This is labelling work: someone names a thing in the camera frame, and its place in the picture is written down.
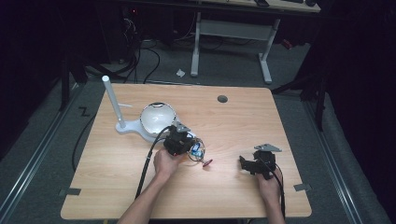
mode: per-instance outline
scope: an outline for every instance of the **gray carpet floor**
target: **gray carpet floor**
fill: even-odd
[[[172,47],[161,43],[155,44],[152,41],[145,42],[146,47],[155,45],[152,50],[160,55],[160,64],[149,77],[148,82],[274,89],[294,79],[309,50],[309,46],[298,46],[287,50],[280,45],[274,45],[268,57],[273,84],[266,85],[263,82],[256,54],[237,50],[232,52],[230,49],[233,50],[236,47],[234,44],[228,46],[222,44],[220,48],[217,48],[217,44],[210,42],[203,45],[199,76],[190,77],[192,46],[189,42],[179,42]],[[255,49],[254,45],[260,43],[248,44],[251,45],[250,48]],[[138,83],[141,83],[157,62],[158,58],[153,52],[148,49],[141,50],[140,63],[137,66]],[[120,67],[118,64],[106,66],[113,70]],[[178,77],[176,75],[178,69],[185,71],[186,75]],[[61,189],[68,188],[71,183],[74,174],[72,160],[78,163],[91,125],[77,144],[78,137],[96,113],[105,87],[99,77],[89,75],[88,83],[77,87],[72,92],[76,93],[74,101],[65,114],[60,128],[53,133],[44,160],[34,173],[28,188],[18,199],[8,223],[104,223],[103,220],[63,220],[60,217],[64,196],[60,196],[59,192]],[[29,125],[21,134],[20,139],[1,161],[0,202],[7,199],[23,169],[40,145],[41,139],[58,113],[60,99],[61,85],[58,84],[30,118]],[[326,98],[323,117],[324,132],[319,135],[315,125],[312,124],[312,117],[307,113],[307,108],[315,102],[301,102],[298,91],[286,91],[275,95],[275,100],[302,180],[312,187],[307,192],[312,215],[307,218],[291,217],[287,219],[287,222],[351,223],[326,164],[322,150],[323,142],[320,139],[320,136],[324,136],[337,165],[342,170],[351,197],[359,210],[361,223],[390,223],[359,164],[354,159],[332,111],[329,97]],[[88,117],[82,116],[81,107],[87,108]],[[77,153],[75,158],[72,158],[75,147],[77,147]],[[256,219],[253,223],[266,223],[266,219]]]

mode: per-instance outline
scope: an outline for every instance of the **desk top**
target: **desk top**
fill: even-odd
[[[241,170],[239,156],[252,161],[261,144],[281,148],[276,163],[284,175],[286,216],[308,217],[311,207],[290,150],[272,93],[265,88],[113,84],[128,120],[138,119],[154,102],[171,105],[180,121],[201,138],[206,168],[186,158],[163,190],[152,218],[265,217],[254,175]],[[227,103],[218,101],[228,97]],[[118,134],[116,116],[105,93],[71,183],[80,194],[67,195],[65,219],[119,218],[134,200],[151,143],[137,133]],[[154,148],[157,151],[163,144]],[[154,176],[150,162],[144,188]]]
[[[257,7],[254,0],[201,0],[202,2],[208,3],[221,3],[236,6],[246,7]],[[307,6],[305,3],[292,3],[282,0],[265,0],[271,9],[281,9],[290,11],[301,11],[301,12],[320,12],[320,7],[315,4],[313,7]]]

